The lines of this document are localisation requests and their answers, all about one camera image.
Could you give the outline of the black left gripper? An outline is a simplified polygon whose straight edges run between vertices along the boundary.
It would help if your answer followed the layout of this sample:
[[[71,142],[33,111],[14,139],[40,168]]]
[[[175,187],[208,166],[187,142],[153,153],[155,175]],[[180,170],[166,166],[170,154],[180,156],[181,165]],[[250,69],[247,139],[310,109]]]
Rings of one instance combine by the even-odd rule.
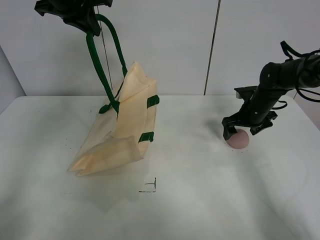
[[[111,7],[112,3],[112,0],[38,0],[34,10],[41,16],[45,14],[58,16],[65,24],[98,37],[101,28],[94,7]]]

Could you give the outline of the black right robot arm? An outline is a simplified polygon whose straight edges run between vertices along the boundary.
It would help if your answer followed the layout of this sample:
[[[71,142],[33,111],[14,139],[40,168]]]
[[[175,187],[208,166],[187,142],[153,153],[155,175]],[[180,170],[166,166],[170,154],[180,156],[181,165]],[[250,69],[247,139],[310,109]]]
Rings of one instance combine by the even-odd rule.
[[[291,90],[320,86],[320,56],[308,54],[283,63],[270,62],[261,70],[259,85],[234,90],[244,100],[240,110],[222,120],[223,138],[227,141],[237,133],[236,126],[250,128],[254,136],[273,126],[277,118],[272,109]]]

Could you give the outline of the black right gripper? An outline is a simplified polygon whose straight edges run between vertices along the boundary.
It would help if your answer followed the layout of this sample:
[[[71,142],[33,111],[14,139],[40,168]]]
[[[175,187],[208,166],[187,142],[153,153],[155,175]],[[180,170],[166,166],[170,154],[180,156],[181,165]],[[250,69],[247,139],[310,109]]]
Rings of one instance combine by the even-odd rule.
[[[234,90],[236,96],[244,100],[238,112],[239,119],[245,124],[253,126],[250,128],[250,133],[253,136],[273,126],[272,120],[275,120],[278,115],[272,108],[288,92],[285,89],[267,89],[261,86],[238,87]],[[237,117],[224,117],[221,123],[225,141],[238,133],[236,129]]]

